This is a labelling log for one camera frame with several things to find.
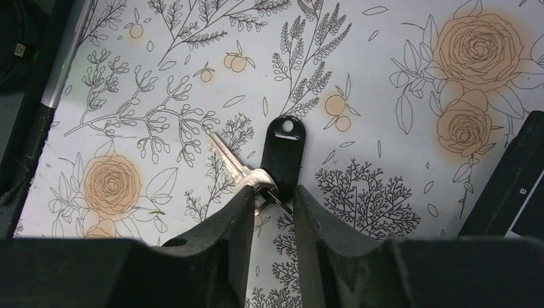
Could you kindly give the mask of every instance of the leaf drawing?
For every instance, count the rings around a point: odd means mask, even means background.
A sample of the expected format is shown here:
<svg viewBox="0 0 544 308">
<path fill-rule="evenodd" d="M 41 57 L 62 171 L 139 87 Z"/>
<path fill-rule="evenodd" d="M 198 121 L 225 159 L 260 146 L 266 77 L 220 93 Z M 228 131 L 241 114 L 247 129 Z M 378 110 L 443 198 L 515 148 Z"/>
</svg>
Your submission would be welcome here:
<svg viewBox="0 0 544 308">
<path fill-rule="evenodd" d="M 234 106 L 238 103 L 240 103 L 244 98 L 246 98 L 245 95 L 235 96 L 231 99 L 229 99 L 224 105 L 223 108 L 228 108 L 230 106 Z"/>
<path fill-rule="evenodd" d="M 359 232 L 378 240 L 406 236 L 421 222 L 405 204 L 411 189 L 404 186 L 402 177 L 384 184 L 381 175 L 380 168 L 352 159 L 345 171 L 320 169 L 315 177 L 325 196 L 323 206 Z"/>
<path fill-rule="evenodd" d="M 95 157 L 114 156 L 114 153 L 115 153 L 114 141 L 110 140 L 104 143 L 102 146 L 100 146 L 100 148 L 98 148 L 98 150 L 94 152 L 94 156 Z"/>
<path fill-rule="evenodd" d="M 78 184 L 81 184 L 81 181 L 83 181 L 84 173 L 85 173 L 85 167 L 83 166 L 81 153 L 78 153 L 76 157 L 76 162 L 74 163 L 74 167 L 72 169 L 72 177 L 74 177 L 78 181 Z"/>
<path fill-rule="evenodd" d="M 471 193 L 471 194 L 474 193 L 474 187 L 472 186 L 472 184 L 470 182 L 463 183 L 463 186 L 469 193 Z"/>
<path fill-rule="evenodd" d="M 377 14 L 381 14 L 381 13 L 385 13 L 387 12 L 389 9 L 386 8 L 385 6 L 376 6 L 374 8 L 369 8 L 367 10 L 365 10 L 362 14 L 363 15 L 366 15 L 366 16 L 372 16 L 372 15 L 377 15 Z"/>
<path fill-rule="evenodd" d="M 368 41 L 370 42 L 371 40 L 375 39 L 377 36 L 378 36 L 378 33 L 380 32 L 380 30 L 376 30 L 374 31 L 370 37 L 368 38 Z"/>
<path fill-rule="evenodd" d="M 472 174 L 472 165 L 463 164 L 461 165 L 461 167 L 459 167 L 459 169 L 455 173 L 453 182 L 454 183 L 462 182 L 466 180 L 471 174 Z"/>
<path fill-rule="evenodd" d="M 352 77 L 348 73 L 348 79 L 346 80 L 346 100 L 350 99 L 350 94 L 352 93 Z"/>
<path fill-rule="evenodd" d="M 429 204 L 427 205 L 427 210 L 429 211 L 429 214 L 430 214 L 432 217 L 434 217 L 434 218 L 438 217 L 438 209 L 437 209 L 434 205 L 432 205 L 432 204 L 429 203 Z"/>
<path fill-rule="evenodd" d="M 158 70 L 166 71 L 167 69 L 171 69 L 172 67 L 174 67 L 174 65 L 176 65 L 176 61 L 168 61 L 165 64 L 161 65 Z"/>
<path fill-rule="evenodd" d="M 157 195 L 170 195 L 176 183 L 178 168 L 169 168 L 161 171 L 149 182 L 146 196 L 153 200 Z"/>
<path fill-rule="evenodd" d="M 153 222 L 155 223 L 155 228 L 157 228 L 160 233 L 165 233 L 168 231 L 168 227 L 160 218 L 156 217 Z"/>
<path fill-rule="evenodd" d="M 412 103 L 410 103 L 410 100 L 404 94 L 396 102 L 396 121 L 398 127 L 408 135 L 412 130 L 413 109 Z"/>
<path fill-rule="evenodd" d="M 340 148 L 347 148 L 347 147 L 351 146 L 354 143 L 355 143 L 355 141 L 344 142 L 344 143 L 340 144 Z"/>
<path fill-rule="evenodd" d="M 461 18 L 466 16 L 479 16 L 482 13 L 482 1 L 470 0 L 463 4 L 454 13 L 454 18 Z"/>
<path fill-rule="evenodd" d="M 430 47 L 431 51 L 434 51 L 438 45 L 438 29 L 436 28 L 436 23 L 434 22 L 434 17 L 432 15 L 429 15 L 427 25 L 425 25 L 425 29 L 423 30 L 422 44 Z"/>
<path fill-rule="evenodd" d="M 421 57 L 412 42 L 406 40 L 404 45 L 404 64 L 411 72 L 418 72 L 421 67 Z"/>
<path fill-rule="evenodd" d="M 486 92 L 489 105 L 495 110 L 507 114 L 514 119 L 523 119 L 523 105 L 520 98 L 512 88 L 504 86 L 499 89 Z"/>
<path fill-rule="evenodd" d="M 432 186 L 434 185 L 434 181 L 431 181 L 425 185 L 425 188 L 423 189 L 423 194 L 427 194 Z"/>
<path fill-rule="evenodd" d="M 334 157 L 334 154 L 336 154 L 336 150 L 332 150 L 327 158 L 323 161 L 322 165 L 326 164 L 327 162 L 329 162 L 329 160 L 331 160 L 333 157 Z"/>
</svg>

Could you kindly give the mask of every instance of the floral wallpaper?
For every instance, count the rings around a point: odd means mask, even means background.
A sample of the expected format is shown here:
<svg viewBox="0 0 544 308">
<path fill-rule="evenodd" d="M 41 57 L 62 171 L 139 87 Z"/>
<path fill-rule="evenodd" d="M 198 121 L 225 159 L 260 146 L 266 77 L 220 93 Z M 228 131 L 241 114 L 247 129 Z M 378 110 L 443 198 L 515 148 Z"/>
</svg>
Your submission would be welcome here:
<svg viewBox="0 0 544 308">
<path fill-rule="evenodd" d="M 130 238 L 201 223 L 302 120 L 303 184 L 377 240 L 455 236 L 530 111 L 539 0 L 93 0 L 15 237 Z M 293 217 L 255 217 L 245 306 L 301 307 Z"/>
</svg>

